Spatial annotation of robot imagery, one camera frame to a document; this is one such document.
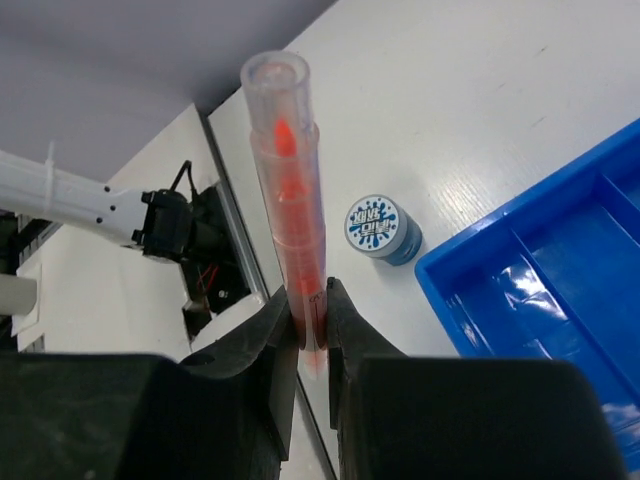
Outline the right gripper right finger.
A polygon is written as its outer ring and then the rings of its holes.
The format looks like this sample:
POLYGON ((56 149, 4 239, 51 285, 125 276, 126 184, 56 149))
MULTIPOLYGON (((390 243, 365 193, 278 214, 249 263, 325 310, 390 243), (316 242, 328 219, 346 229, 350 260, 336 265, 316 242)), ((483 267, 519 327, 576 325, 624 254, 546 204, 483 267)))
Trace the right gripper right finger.
POLYGON ((564 361, 413 357, 327 286, 330 423, 344 479, 624 479, 586 377, 564 361))

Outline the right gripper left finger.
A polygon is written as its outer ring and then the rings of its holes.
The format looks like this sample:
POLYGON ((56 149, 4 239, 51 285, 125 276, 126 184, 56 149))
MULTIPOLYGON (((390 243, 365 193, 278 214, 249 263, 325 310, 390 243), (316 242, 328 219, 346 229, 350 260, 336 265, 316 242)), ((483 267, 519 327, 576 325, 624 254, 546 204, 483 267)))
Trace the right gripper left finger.
POLYGON ((5 354, 5 479, 276 479, 298 359, 287 296, 182 361, 5 354))

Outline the blue tape roll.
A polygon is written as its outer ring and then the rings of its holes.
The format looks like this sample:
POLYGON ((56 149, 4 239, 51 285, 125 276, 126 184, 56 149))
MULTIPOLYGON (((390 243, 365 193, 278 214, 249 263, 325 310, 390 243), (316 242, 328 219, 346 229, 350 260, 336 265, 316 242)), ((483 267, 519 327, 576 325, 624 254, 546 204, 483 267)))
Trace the blue tape roll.
POLYGON ((354 250, 391 266, 412 260, 423 239, 415 220, 398 203, 382 194, 362 197, 349 208, 344 234, 354 250))

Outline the orange thin pen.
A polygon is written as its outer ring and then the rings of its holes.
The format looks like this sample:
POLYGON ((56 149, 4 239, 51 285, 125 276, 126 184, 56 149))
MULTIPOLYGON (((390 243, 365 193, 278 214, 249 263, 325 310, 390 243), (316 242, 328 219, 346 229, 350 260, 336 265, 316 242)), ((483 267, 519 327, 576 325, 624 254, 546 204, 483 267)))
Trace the orange thin pen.
POLYGON ((307 374, 327 362, 326 225, 308 63, 267 51, 241 69, 250 143, 307 374))

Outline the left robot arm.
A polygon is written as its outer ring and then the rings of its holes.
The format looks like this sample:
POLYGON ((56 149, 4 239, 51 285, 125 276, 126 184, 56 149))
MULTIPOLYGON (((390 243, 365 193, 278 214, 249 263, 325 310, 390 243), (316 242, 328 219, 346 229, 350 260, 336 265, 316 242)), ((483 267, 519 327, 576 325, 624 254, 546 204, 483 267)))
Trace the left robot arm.
POLYGON ((93 232, 145 256, 180 262, 193 246, 194 217, 171 189, 117 189, 1 153, 1 208, 93 232))

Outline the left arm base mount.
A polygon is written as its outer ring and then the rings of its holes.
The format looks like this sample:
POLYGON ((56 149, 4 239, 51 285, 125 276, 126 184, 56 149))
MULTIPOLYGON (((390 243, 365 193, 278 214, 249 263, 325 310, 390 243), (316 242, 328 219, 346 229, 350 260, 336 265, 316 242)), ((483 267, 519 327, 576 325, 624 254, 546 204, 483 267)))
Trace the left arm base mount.
POLYGON ((188 179, 190 207, 204 240, 196 253, 181 263, 188 301, 182 308, 186 335, 194 341, 214 319, 249 295, 248 276, 241 264, 239 247, 232 237, 229 215, 223 208, 220 185, 198 189, 192 162, 181 166, 171 189, 188 179))

